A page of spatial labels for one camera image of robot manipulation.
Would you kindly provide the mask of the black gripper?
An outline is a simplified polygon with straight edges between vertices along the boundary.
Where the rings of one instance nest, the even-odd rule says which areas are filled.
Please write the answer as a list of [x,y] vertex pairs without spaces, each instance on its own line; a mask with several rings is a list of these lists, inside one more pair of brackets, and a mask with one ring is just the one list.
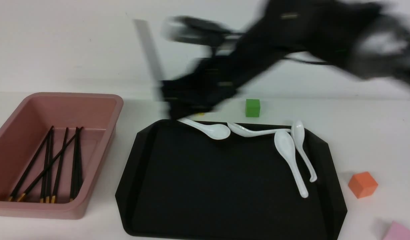
[[228,56],[201,59],[188,74],[162,80],[162,100],[167,102],[167,115],[178,120],[197,113],[213,111],[216,106],[238,93],[258,71],[245,66],[233,67]]

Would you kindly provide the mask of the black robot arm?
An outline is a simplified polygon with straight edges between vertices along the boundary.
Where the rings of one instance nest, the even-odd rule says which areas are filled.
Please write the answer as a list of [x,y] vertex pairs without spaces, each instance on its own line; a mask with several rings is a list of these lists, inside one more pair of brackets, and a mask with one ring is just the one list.
[[162,80],[168,116],[212,111],[240,87],[291,53],[307,52],[362,80],[391,77],[410,86],[410,28],[377,2],[269,0],[246,32],[176,16],[173,41],[208,46],[188,74]]

